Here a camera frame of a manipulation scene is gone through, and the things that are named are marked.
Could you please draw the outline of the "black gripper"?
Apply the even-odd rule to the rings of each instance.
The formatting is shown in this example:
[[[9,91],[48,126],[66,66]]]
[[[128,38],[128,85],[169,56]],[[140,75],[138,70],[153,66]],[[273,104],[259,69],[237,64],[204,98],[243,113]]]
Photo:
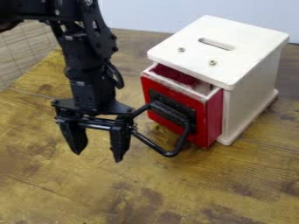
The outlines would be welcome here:
[[[132,109],[116,99],[122,81],[72,81],[72,97],[52,102],[56,123],[70,151],[78,155],[86,145],[85,129],[109,130],[110,150],[118,163],[129,149]]]

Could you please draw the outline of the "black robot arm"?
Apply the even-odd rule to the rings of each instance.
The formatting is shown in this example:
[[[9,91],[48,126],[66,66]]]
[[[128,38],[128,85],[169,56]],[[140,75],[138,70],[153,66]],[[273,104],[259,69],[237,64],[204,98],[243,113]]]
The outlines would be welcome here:
[[[72,152],[84,151],[88,129],[105,130],[113,158],[121,161],[133,121],[129,107],[116,100],[116,91],[124,87],[110,63],[117,36],[105,25],[98,0],[0,0],[0,32],[25,20],[46,24],[60,44],[72,97],[53,100],[50,105]]]

